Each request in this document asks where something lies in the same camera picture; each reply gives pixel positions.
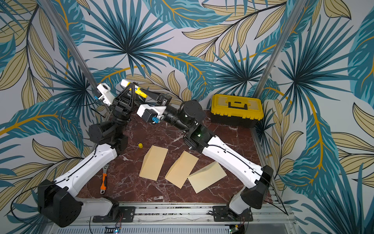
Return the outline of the yellow glue stick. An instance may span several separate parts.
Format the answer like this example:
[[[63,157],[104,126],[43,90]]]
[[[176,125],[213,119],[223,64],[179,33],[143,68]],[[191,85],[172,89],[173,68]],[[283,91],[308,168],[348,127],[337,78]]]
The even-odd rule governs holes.
[[[122,79],[121,83],[120,83],[120,86],[125,89],[125,88],[129,88],[131,91],[135,91],[135,93],[137,95],[139,95],[140,97],[143,97],[143,98],[147,98],[148,95],[146,95],[141,89],[139,86],[135,85],[134,83],[131,83],[130,81],[126,80],[126,79]]]

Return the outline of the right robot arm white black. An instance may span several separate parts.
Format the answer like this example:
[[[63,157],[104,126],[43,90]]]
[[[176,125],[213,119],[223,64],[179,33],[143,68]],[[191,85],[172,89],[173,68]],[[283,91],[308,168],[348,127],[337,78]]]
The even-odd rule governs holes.
[[[206,117],[197,100],[184,101],[178,109],[170,105],[171,96],[135,88],[136,94],[151,98],[156,106],[142,104],[137,114],[148,123],[165,121],[184,132],[184,143],[224,166],[244,185],[227,204],[228,216],[235,217],[249,208],[261,209],[269,187],[273,169],[255,164],[225,144],[214,132],[203,125]]]

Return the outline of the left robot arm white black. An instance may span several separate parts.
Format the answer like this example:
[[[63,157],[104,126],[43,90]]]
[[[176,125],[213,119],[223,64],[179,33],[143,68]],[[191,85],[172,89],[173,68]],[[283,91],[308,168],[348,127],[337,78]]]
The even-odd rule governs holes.
[[[105,83],[97,88],[100,99],[110,106],[111,119],[89,127],[89,137],[95,149],[67,173],[53,181],[44,180],[38,186],[38,212],[59,227],[67,227],[76,219],[99,216],[114,221],[119,216],[119,203],[109,197],[77,198],[83,186],[106,164],[125,152],[128,136],[125,131],[135,109],[136,88],[131,82],[121,82],[123,91],[116,97]]]

